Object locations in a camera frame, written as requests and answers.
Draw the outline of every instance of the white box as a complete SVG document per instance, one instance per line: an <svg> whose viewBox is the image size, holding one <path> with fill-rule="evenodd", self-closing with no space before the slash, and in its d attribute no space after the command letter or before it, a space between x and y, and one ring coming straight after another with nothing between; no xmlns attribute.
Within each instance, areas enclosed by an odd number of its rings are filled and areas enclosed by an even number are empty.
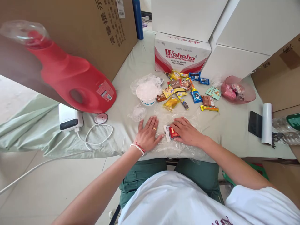
<svg viewBox="0 0 300 225"><path fill-rule="evenodd" d="M212 53L201 70L201 77L210 79L211 83L221 83L234 75L244 78L270 58L269 55L219 45L210 41Z"/></svg>
<svg viewBox="0 0 300 225"><path fill-rule="evenodd" d="M228 0L152 0L152 29L208 42Z"/></svg>
<svg viewBox="0 0 300 225"><path fill-rule="evenodd" d="M272 55L299 33L298 0L230 0L213 38L220 45Z"/></svg>
<svg viewBox="0 0 300 225"><path fill-rule="evenodd" d="M155 37L155 70L180 73L199 72L212 49L208 42L157 32Z"/></svg>

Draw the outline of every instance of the white paper roll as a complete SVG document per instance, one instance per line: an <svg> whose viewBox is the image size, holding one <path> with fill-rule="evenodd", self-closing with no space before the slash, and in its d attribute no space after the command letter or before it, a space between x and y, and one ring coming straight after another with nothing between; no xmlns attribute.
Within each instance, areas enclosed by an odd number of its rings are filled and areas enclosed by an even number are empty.
<svg viewBox="0 0 300 225"><path fill-rule="evenodd" d="M262 108L262 143L272 145L272 104L264 103Z"/></svg>

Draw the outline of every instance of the green pants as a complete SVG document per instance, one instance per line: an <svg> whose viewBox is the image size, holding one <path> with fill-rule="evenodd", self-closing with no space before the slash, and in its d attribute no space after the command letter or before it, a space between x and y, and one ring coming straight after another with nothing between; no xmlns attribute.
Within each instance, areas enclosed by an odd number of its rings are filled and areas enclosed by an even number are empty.
<svg viewBox="0 0 300 225"><path fill-rule="evenodd" d="M136 190L149 177L167 170L164 158L138 161L123 179L120 190L120 205L124 208ZM180 159L175 171L185 175L195 182L209 197L220 202L220 187L218 182L219 166L216 163Z"/></svg>

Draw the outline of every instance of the plastic water bottle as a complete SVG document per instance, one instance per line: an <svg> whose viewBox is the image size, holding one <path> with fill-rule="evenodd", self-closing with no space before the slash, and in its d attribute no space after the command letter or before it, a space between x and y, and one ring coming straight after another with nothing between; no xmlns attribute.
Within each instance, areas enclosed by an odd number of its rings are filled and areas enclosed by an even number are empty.
<svg viewBox="0 0 300 225"><path fill-rule="evenodd" d="M300 145L300 132L284 133L278 142L288 145Z"/></svg>
<svg viewBox="0 0 300 225"><path fill-rule="evenodd" d="M288 133L300 131L300 113L272 119L274 133Z"/></svg>

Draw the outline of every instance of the person's left hand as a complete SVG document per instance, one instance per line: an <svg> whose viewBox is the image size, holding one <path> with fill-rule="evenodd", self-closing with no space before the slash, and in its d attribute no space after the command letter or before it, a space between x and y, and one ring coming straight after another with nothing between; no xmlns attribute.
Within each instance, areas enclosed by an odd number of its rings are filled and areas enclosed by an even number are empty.
<svg viewBox="0 0 300 225"><path fill-rule="evenodd" d="M158 119L156 116L151 116L144 128L143 122L144 120L141 120L138 125L138 133L135 137L134 144L136 142L145 151L150 151L162 140L164 134L159 135L155 139L155 133L158 126Z"/></svg>

